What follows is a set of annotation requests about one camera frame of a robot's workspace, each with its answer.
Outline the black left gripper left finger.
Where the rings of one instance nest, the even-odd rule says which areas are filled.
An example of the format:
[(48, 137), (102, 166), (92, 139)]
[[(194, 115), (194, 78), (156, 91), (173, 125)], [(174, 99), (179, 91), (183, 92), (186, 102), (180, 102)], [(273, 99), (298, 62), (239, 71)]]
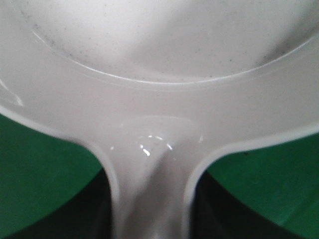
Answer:
[(0, 170), (3, 239), (108, 239), (110, 189), (100, 166), (13, 165)]

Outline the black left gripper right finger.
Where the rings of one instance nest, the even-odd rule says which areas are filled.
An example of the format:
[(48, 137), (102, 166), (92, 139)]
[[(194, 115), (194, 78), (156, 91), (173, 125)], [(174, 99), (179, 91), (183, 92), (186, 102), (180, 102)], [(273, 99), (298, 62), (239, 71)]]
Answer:
[(316, 239), (319, 186), (291, 173), (223, 180), (206, 170), (192, 209), (194, 239)]

